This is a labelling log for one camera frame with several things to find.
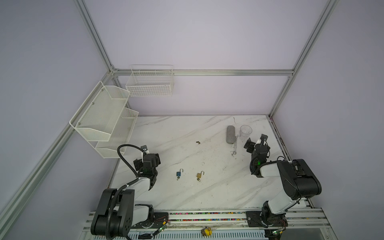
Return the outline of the brass padlock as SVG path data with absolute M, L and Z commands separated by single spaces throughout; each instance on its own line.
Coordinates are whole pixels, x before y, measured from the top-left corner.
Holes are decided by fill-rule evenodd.
M 205 174 L 204 171 L 201 171 L 200 173 L 197 173 L 197 178 L 202 178 L 202 176 Z

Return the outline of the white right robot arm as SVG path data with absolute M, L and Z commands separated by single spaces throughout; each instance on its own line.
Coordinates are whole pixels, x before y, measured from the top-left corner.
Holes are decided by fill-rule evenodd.
M 285 227 L 286 212 L 303 198 L 322 192 L 322 186 L 303 159 L 268 161 L 268 136 L 261 135 L 257 142 L 248 139 L 244 148 L 251 154 L 250 172 L 257 178 L 279 178 L 283 189 L 271 200 L 264 202 L 260 211 L 247 211 L 249 227 Z

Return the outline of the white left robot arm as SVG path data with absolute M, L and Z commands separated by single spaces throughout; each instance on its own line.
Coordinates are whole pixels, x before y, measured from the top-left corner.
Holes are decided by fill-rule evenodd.
M 121 153 L 125 147 L 140 150 L 141 159 L 130 165 Z M 135 179 L 118 189 L 107 188 L 103 191 L 91 224 L 91 234 L 103 236 L 107 240 L 116 237 L 129 239 L 130 229 L 135 225 L 150 227 L 155 222 L 152 205 L 136 204 L 135 200 L 153 188 L 157 180 L 157 167 L 161 164 L 158 154 L 151 154 L 146 145 L 137 147 L 130 144 L 118 146 L 121 160 L 132 170 Z

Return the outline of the clear plastic cup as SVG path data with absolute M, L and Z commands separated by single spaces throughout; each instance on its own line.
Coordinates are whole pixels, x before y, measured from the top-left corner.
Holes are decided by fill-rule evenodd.
M 253 132 L 253 129 L 250 126 L 243 125 L 240 127 L 239 138 L 242 141 L 246 141 L 250 137 L 252 132 Z

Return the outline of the grey fabric oblong case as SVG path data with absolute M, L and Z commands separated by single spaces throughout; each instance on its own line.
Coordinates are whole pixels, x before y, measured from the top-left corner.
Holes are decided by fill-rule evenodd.
M 230 145 L 236 142 L 236 128 L 234 126 L 227 126 L 226 142 Z

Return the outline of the white mesh two-tier shelf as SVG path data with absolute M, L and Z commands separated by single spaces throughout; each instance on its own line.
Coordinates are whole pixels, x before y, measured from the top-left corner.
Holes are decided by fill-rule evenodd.
M 139 113 L 128 108 L 131 93 L 99 82 L 69 121 L 70 126 L 104 159 L 118 158 L 128 144 Z

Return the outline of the yellow connector on rail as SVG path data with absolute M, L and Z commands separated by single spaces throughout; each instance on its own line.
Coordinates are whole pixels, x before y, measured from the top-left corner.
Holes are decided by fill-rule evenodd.
M 204 228 L 202 229 L 201 233 L 204 237 L 209 237 L 212 235 L 213 231 L 211 228 Z

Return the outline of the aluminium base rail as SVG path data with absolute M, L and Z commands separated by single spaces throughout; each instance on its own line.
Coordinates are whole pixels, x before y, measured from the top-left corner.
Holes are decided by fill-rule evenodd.
M 135 225 L 129 240 L 142 240 L 151 235 L 153 240 L 335 240 L 331 224 L 322 209 L 292 208 L 283 227 L 249 227 L 243 210 L 157 211 L 155 222 L 145 228 Z M 204 237 L 202 229 L 213 233 Z

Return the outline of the aluminium frame back beam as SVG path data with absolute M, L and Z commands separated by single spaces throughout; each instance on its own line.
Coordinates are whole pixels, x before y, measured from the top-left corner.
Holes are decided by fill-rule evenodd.
M 114 71 L 117 76 L 130 76 L 131 73 L 144 73 L 149 76 L 158 76 L 159 74 L 173 74 L 174 76 L 291 76 L 294 70 L 284 69 L 266 69 L 266 70 L 138 70 L 118 69 Z

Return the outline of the aluminium frame post right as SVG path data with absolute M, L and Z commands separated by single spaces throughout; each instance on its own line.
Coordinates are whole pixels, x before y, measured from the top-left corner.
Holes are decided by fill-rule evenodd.
M 324 29 L 327 21 L 331 17 L 333 11 L 335 10 L 337 4 L 339 1 L 337 0 L 329 0 L 326 2 L 326 5 L 324 9 L 322 10 L 313 30 L 311 31 L 311 34 L 309 38 L 307 39 L 295 65 L 293 68 L 293 73 L 288 76 L 287 81 L 285 82 L 279 96 L 277 97 L 270 113 L 268 114 L 269 118 L 273 118 L 276 112 L 278 111 L 281 103 L 283 102 L 285 96 L 287 95 L 289 89 L 291 88 L 294 80 L 296 79 L 297 75 L 299 74 L 299 71 L 303 67 L 307 57 L 309 56 L 311 50 L 313 49 L 314 45 L 316 44 L 316 41 L 318 40 L 322 30 Z

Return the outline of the aluminium frame post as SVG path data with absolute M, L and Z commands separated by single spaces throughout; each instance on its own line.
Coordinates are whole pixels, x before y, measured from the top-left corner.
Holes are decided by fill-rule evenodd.
M 113 72 L 115 70 L 114 66 L 97 31 L 96 25 L 92 19 L 86 2 L 83 0 L 74 0 L 74 3 L 80 13 L 81 18 L 83 19 L 83 22 L 92 38 L 93 43 L 96 46 L 96 49 L 102 59 L 103 64 L 106 66 L 109 72 Z
M 322 30 L 324 29 L 327 21 L 331 17 L 333 11 L 335 10 L 337 4 L 339 1 L 337 0 L 329 0 L 326 2 L 326 5 L 324 9 L 322 10 L 313 30 L 311 31 L 311 34 L 309 38 L 307 39 L 295 65 L 293 68 L 293 73 L 288 76 L 287 81 L 285 82 L 279 96 L 277 97 L 270 113 L 268 114 L 269 118 L 273 118 L 276 112 L 278 111 L 281 103 L 283 102 L 285 96 L 287 95 L 289 89 L 291 88 L 294 80 L 296 79 L 297 75 L 299 74 L 299 71 L 303 67 L 307 57 L 309 56 L 311 50 L 313 49 L 314 45 L 316 44 L 316 41 L 318 40 Z

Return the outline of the aluminium frame post left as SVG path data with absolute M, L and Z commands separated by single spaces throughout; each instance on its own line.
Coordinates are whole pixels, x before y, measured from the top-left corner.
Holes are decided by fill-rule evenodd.
M 97 31 L 96 25 L 92 19 L 86 2 L 83 0 L 74 0 L 74 3 L 80 13 L 81 18 L 83 19 L 83 22 L 92 38 L 93 43 L 96 46 L 96 49 L 102 59 L 103 64 L 106 66 L 109 72 L 113 72 L 115 70 L 114 66 Z

